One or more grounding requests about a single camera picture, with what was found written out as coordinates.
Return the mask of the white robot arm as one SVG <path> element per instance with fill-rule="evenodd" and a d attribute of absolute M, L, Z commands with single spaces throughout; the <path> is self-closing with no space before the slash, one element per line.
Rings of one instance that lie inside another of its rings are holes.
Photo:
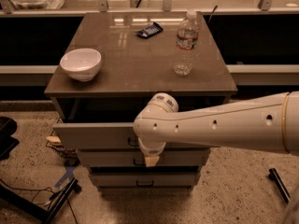
<path fill-rule="evenodd" d="M 153 167 L 168 143 L 299 154 L 299 92 L 284 92 L 180 112 L 177 101 L 157 93 L 134 121 L 145 163 Z"/>

